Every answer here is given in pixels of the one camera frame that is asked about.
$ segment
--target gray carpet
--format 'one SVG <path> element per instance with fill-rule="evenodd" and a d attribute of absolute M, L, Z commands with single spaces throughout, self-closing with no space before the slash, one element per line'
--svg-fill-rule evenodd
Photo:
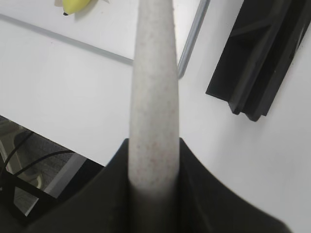
<path fill-rule="evenodd" d="M 0 116 L 0 121 L 3 120 L 7 119 Z M 30 131 L 26 131 L 19 134 L 15 139 L 15 145 L 23 140 L 29 132 Z M 67 149 L 42 136 L 33 134 L 26 141 L 26 143 L 20 147 L 18 150 L 18 156 L 22 166 L 25 167 L 29 163 L 41 158 L 44 155 L 61 150 Z M 41 174 L 43 180 L 41 189 L 44 190 L 71 156 L 72 154 L 61 154 L 50 157 L 27 170 L 25 174 Z M 14 203 L 23 213 L 26 213 L 35 201 L 36 197 L 24 192 L 21 189 L 16 189 Z"/>

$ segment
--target white table surface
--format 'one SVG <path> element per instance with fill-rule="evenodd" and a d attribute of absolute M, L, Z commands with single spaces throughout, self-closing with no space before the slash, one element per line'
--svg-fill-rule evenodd
<path fill-rule="evenodd" d="M 311 232 L 311 30 L 267 117 L 205 94 L 242 0 L 212 0 L 179 81 L 180 135 L 224 184 Z M 106 165 L 128 136 L 132 67 L 0 18 L 0 115 Z"/>
<path fill-rule="evenodd" d="M 173 0 L 179 60 L 200 0 Z M 63 15 L 54 0 L 0 0 L 0 14 L 133 59 L 138 0 L 92 0 L 82 11 Z"/>

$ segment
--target banana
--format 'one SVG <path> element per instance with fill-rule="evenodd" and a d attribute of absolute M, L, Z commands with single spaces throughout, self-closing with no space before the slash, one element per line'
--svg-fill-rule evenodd
<path fill-rule="evenodd" d="M 71 15 L 81 11 L 91 0 L 63 0 L 64 15 Z"/>

